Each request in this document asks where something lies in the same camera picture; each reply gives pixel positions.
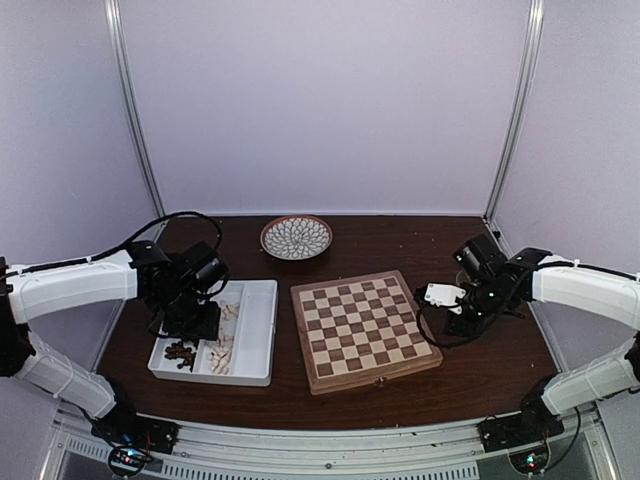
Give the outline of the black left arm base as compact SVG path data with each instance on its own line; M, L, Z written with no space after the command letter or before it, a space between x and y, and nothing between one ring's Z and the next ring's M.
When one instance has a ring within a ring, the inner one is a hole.
M117 477L130 478L155 461L152 453L173 452L179 425L139 415L125 393L116 392L115 401L101 418L85 411L83 415L91 424L91 433L110 447L107 467Z

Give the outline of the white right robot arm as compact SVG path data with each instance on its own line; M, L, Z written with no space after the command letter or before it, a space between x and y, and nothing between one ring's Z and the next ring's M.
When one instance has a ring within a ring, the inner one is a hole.
M450 313L453 335L475 338L502 313L522 303L564 305L639 329L639 278L604 267L568 260L528 247L506 257L486 236L478 235L454 258L469 282L430 284L424 300ZM639 386L639 339L576 369L540 383L534 403L513 419L519 440L535 440L559 415L583 403L605 399Z

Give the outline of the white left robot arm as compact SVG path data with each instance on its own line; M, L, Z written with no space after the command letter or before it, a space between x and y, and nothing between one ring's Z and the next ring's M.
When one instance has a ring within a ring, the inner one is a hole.
M166 253L152 241L132 241L93 257L3 264L1 374L76 405L121 443L133 444L143 436L144 424L122 388L48 346L30 321L80 306L140 299L161 316L169 337L214 340L221 313L213 298L228 281L228 267L205 242Z

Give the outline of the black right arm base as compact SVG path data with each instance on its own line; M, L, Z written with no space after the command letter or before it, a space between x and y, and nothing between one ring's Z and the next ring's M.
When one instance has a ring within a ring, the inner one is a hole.
M507 450L514 470L523 475L542 474L551 466L549 440L565 431L557 415L549 412L540 398L526 398L520 412L491 415L478 424L486 453Z

